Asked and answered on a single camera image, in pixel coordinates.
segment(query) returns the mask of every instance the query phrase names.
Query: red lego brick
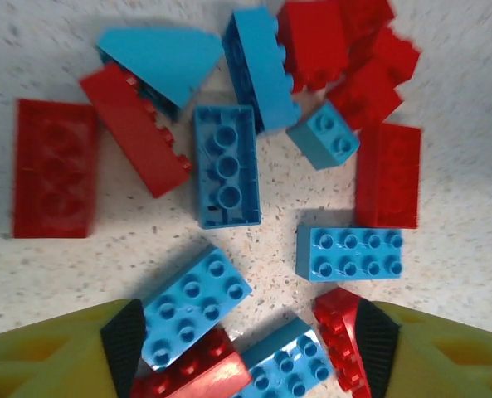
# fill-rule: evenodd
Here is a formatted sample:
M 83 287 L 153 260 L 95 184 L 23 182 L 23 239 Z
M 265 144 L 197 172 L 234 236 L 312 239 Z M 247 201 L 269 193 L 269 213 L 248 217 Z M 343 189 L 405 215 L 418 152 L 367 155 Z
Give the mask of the red lego brick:
M 377 124 L 360 132 L 356 221 L 378 228 L 417 228 L 422 131 Z
M 188 180 L 192 169 L 184 155 L 173 153 L 173 136 L 155 125 L 157 111 L 138 97 L 139 82 L 115 64 L 87 76 L 80 85 L 154 197 Z
M 13 236 L 85 238 L 95 216 L 98 119 L 90 105 L 20 99 Z
M 319 334 L 329 348 L 329 358 L 343 391 L 353 398 L 371 398 L 371 389 L 358 351 L 354 325 L 361 297 L 336 288 L 316 298 L 314 316 Z
M 352 129 L 382 122 L 402 104 L 386 68 L 370 60 L 327 93 Z
M 352 73 L 373 58 L 387 68 L 393 84 L 400 85 L 413 77 L 420 55 L 421 52 L 411 41 L 396 36 L 390 27 L 382 27 L 351 47 L 348 73 Z
M 345 40 L 351 46 L 395 17 L 388 0 L 331 0 L 339 3 Z
M 293 92 L 323 89 L 348 66 L 339 5 L 331 0 L 286 2 L 277 15 L 277 40 L 285 46 L 285 69 Z
M 251 381 L 227 333 L 216 327 L 164 371 L 135 379 L 131 398 L 227 398 Z

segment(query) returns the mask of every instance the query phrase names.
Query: blue lego brick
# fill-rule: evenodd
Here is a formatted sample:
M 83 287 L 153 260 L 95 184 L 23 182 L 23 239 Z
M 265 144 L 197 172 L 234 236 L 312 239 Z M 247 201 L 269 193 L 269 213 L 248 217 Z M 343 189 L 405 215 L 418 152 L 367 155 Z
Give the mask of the blue lego brick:
M 358 137 L 329 102 L 289 129 L 288 135 L 316 170 L 344 164 L 360 146 Z
M 294 81 L 285 73 L 277 30 L 266 7 L 237 9 L 222 38 L 238 103 L 253 106 L 257 133 L 294 125 L 301 116 L 291 98 Z
M 304 396 L 334 373 L 314 330 L 296 318 L 242 354 L 253 382 L 232 398 Z
M 204 229 L 261 223 L 254 123 L 251 106 L 200 106 L 194 111 Z
M 96 45 L 102 61 L 137 76 L 140 94 L 174 120 L 223 54 L 218 36 L 189 27 L 116 27 Z
M 144 301 L 142 358 L 156 371 L 170 365 L 249 293 L 231 261 L 209 245 Z
M 388 228 L 298 226 L 295 273 L 310 282 L 400 278 L 402 243 Z

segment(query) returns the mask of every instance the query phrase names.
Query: speckled countertop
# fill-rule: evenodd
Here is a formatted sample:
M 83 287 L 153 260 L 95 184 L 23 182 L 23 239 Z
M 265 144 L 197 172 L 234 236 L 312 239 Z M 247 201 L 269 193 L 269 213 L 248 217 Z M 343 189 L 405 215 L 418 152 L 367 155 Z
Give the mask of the speckled countertop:
M 343 286 L 492 331 L 492 0 L 394 4 L 396 28 L 424 49 L 392 116 L 425 129 L 421 227 L 405 233 L 400 280 Z M 95 233 L 85 240 L 8 234 L 14 98 L 84 101 L 77 79 L 100 65 L 93 42 L 104 27 L 167 19 L 220 32 L 232 8 L 220 0 L 0 0 L 0 332 L 145 294 L 207 240 L 254 287 L 224 320 L 241 347 L 290 310 L 312 322 L 311 300 L 333 285 L 295 276 L 295 227 L 351 220 L 355 163 L 315 172 L 283 133 L 258 140 L 261 226 L 202 231 L 192 182 L 154 200 L 104 133 Z M 230 91 L 222 60 L 197 101 L 232 102 Z M 173 133 L 176 150 L 188 153 L 188 117 Z M 309 396 L 337 394 L 344 396 L 331 380 Z

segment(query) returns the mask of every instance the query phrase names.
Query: terrazzo surface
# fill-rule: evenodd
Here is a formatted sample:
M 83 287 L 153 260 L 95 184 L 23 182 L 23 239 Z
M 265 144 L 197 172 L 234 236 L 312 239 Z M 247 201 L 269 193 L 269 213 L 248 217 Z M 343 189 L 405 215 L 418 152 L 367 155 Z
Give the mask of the terrazzo surface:
M 492 0 L 393 3 L 395 27 L 424 49 L 416 77 L 401 88 L 406 101 L 392 116 L 425 129 L 420 228 L 404 233 L 401 279 L 343 286 L 492 331 Z M 85 240 L 9 235 L 15 97 L 86 101 L 77 79 L 100 66 L 93 43 L 103 28 L 171 20 L 221 32 L 235 6 L 0 0 L 0 332 L 144 296 L 208 241 L 225 250 L 254 288 L 223 322 L 239 347 L 279 326 L 290 311 L 313 322 L 312 299 L 334 285 L 295 275 L 295 228 L 301 221 L 351 221 L 355 162 L 315 172 L 284 133 L 258 139 L 260 226 L 201 230 L 192 180 L 154 200 L 103 133 L 95 233 Z M 232 103 L 227 73 L 222 59 L 196 101 Z M 188 116 L 172 131 L 176 152 L 193 158 Z M 346 395 L 331 379 L 307 396 Z

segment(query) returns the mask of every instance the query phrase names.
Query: small blue brick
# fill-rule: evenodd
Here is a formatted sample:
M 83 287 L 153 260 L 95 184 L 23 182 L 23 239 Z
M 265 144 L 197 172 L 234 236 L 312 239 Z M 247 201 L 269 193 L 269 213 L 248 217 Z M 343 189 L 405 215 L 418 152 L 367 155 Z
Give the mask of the small blue brick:
M 194 111 L 204 229 L 261 223 L 254 123 L 251 106 L 200 106 Z
M 238 103 L 253 106 L 257 133 L 284 129 L 301 116 L 291 98 L 294 81 L 285 73 L 277 30 L 266 7 L 237 9 L 222 38 Z
M 243 353 L 253 382 L 232 398 L 304 396 L 334 373 L 314 330 L 296 318 Z
M 141 95 L 177 119 L 223 54 L 220 37 L 190 27 L 114 27 L 96 43 L 142 81 Z
M 358 137 L 329 102 L 289 129 L 288 135 L 316 170 L 344 164 L 360 146 Z
M 231 261 L 209 245 L 144 302 L 142 358 L 156 371 L 170 365 L 249 293 Z
M 396 279 L 401 248 L 400 230 L 298 226 L 295 273 L 310 282 Z

